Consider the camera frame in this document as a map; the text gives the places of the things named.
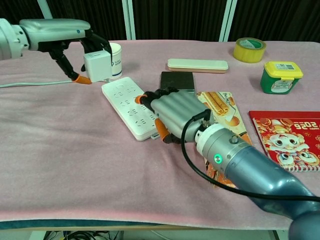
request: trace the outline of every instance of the electrical socket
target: electrical socket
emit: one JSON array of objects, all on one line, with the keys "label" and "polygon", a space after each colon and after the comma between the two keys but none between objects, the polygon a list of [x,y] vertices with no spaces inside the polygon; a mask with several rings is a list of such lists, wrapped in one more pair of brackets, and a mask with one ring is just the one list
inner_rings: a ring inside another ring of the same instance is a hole
[{"label": "electrical socket", "polygon": [[109,82],[101,88],[106,99],[138,141],[157,137],[157,117],[146,106],[135,102],[136,97],[144,94],[144,91],[130,77]]}]

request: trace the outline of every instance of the tape roll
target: tape roll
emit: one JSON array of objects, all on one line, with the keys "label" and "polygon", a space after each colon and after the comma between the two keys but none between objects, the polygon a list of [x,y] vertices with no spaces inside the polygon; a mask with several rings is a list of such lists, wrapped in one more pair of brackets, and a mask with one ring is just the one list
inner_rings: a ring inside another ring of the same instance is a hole
[{"label": "tape roll", "polygon": [[233,57],[245,63],[258,63],[264,56],[267,44],[252,37],[239,38],[235,42]]}]

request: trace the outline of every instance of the table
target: table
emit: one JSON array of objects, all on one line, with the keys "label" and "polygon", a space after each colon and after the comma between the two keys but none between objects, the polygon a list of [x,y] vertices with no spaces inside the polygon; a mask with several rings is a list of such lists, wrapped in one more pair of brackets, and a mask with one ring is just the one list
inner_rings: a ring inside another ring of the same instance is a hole
[{"label": "table", "polygon": [[[117,41],[123,77],[143,90],[159,87],[170,58],[226,60],[225,74],[194,73],[200,91],[232,92],[248,134],[262,151],[249,110],[318,111],[320,44],[269,41],[259,63],[232,57],[234,42]],[[83,49],[65,52],[76,71]],[[294,61],[304,77],[288,95],[260,88],[267,61]],[[66,80],[46,53],[0,61],[1,83]],[[138,142],[101,91],[102,83],[0,89],[0,221],[102,220],[187,227],[281,230],[290,220],[247,197],[213,188],[186,164],[180,146]],[[205,170],[192,144],[190,158]],[[318,173],[295,173],[320,195]]]}]

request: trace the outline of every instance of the yellow lid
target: yellow lid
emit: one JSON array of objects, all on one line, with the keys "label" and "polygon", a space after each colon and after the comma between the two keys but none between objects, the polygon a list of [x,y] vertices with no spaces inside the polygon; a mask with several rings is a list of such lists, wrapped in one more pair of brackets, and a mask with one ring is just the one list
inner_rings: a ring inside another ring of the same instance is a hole
[{"label": "yellow lid", "polygon": [[293,61],[268,61],[264,64],[264,69],[272,78],[281,78],[284,81],[301,79],[304,74]]}]

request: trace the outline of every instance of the paper cup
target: paper cup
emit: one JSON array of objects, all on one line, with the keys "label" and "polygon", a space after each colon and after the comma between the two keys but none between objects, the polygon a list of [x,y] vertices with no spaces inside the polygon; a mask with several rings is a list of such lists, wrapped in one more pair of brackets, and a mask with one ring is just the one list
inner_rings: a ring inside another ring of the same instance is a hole
[{"label": "paper cup", "polygon": [[110,42],[110,46],[112,49],[111,79],[116,79],[122,76],[121,45]]}]

